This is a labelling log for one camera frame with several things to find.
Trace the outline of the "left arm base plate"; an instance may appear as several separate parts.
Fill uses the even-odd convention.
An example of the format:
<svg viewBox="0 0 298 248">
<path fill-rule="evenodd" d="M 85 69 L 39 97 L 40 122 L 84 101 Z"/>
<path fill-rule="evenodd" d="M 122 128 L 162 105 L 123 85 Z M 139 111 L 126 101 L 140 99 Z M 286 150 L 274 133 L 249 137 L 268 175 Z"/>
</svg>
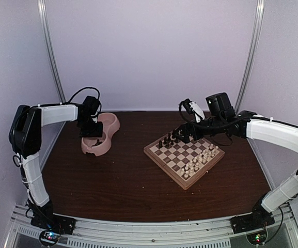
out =
<svg viewBox="0 0 298 248">
<path fill-rule="evenodd" d="M 35 216 L 31 220 L 31 225 L 41 229 L 51 230 L 58 234 L 73 234 L 76 220 L 65 216 L 54 215 L 53 221 L 48 221 L 45 218 Z"/>
</svg>

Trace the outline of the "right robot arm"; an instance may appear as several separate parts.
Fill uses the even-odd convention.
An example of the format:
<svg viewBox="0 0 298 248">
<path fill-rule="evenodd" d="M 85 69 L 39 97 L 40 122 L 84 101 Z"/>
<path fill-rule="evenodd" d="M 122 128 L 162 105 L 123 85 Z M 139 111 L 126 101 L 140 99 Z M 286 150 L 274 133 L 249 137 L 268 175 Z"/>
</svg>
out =
<svg viewBox="0 0 298 248">
<path fill-rule="evenodd" d="M 244 139 L 268 142 L 298 153 L 298 126 L 267 118 L 251 111 L 236 113 L 225 92 L 206 97 L 210 117 L 205 117 L 198 104 L 190 99 L 179 103 L 178 111 L 185 121 L 179 127 L 177 138 L 185 143 L 192 137 L 225 133 Z M 268 214 L 298 196 L 298 169 L 279 187 L 269 191 L 253 208 L 248 223 L 259 228 L 268 220 Z"/>
</svg>

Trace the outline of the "dark chess piece tall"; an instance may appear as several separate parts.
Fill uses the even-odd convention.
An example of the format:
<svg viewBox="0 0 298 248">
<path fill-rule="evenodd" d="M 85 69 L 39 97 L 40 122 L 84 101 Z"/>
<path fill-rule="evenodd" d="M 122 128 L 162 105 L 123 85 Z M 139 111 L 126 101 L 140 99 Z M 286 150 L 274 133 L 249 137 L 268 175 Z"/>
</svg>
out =
<svg viewBox="0 0 298 248">
<path fill-rule="evenodd" d="M 176 138 L 176 130 L 173 130 L 173 131 L 172 131 L 172 136 L 171 136 L 171 138 L 172 138 L 172 139 L 175 139 L 175 138 Z"/>
</svg>

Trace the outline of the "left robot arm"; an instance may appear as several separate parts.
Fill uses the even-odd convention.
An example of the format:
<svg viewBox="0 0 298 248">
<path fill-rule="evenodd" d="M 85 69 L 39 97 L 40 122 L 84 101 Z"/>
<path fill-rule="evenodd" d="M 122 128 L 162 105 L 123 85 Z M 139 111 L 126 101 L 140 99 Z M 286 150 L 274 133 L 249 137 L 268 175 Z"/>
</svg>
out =
<svg viewBox="0 0 298 248">
<path fill-rule="evenodd" d="M 77 121 L 80 137 L 101 137 L 103 123 L 98 121 L 101 112 L 99 98 L 87 96 L 83 103 L 70 101 L 37 106 L 19 105 L 13 119 L 9 141 L 15 153 L 15 164 L 20 168 L 22 182 L 27 188 L 34 216 L 46 229 L 58 224 L 53 206 L 45 189 L 39 163 L 43 126 L 60 122 Z"/>
</svg>

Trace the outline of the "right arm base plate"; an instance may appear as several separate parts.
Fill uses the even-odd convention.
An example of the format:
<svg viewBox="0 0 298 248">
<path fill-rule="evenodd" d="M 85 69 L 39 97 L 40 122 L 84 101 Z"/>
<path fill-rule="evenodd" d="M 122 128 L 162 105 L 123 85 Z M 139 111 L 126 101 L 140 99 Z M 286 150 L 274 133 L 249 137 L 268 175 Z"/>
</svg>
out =
<svg viewBox="0 0 298 248">
<path fill-rule="evenodd" d="M 275 223 L 273 217 L 255 217 L 253 214 L 235 216 L 230 219 L 230 224 L 234 234 L 248 232 L 256 229 L 263 229 Z"/>
</svg>

